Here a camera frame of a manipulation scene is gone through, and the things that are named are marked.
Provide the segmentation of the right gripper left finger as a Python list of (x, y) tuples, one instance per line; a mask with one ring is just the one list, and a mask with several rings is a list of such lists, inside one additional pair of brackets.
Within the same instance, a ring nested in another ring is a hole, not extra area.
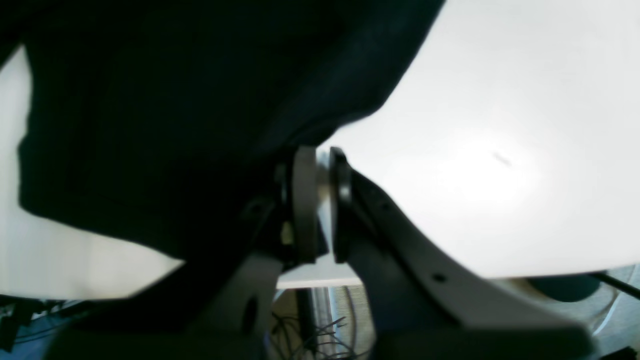
[(261, 360), (279, 276), (318, 257), (318, 176), (313, 146), (277, 164), (272, 183), (242, 208), (234, 236), (246, 246), (190, 326), (192, 360)]

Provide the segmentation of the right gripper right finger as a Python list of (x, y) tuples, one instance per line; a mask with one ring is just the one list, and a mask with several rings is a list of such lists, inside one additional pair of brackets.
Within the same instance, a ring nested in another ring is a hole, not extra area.
[(329, 153), (333, 251), (363, 283), (370, 360), (594, 360), (585, 328), (512, 296), (432, 243), (345, 153)]

